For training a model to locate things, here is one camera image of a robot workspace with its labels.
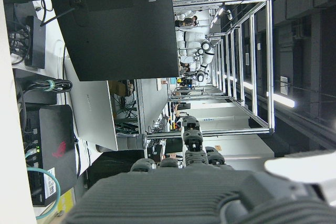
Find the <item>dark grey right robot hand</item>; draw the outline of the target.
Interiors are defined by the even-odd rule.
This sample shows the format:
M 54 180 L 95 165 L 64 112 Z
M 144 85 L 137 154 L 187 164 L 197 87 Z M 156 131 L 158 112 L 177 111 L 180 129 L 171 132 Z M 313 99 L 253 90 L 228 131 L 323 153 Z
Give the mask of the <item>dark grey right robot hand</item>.
M 315 186 L 268 172 L 235 170 L 203 146 L 200 123 L 182 121 L 185 166 L 140 159 L 96 182 L 64 223 L 335 223 Z

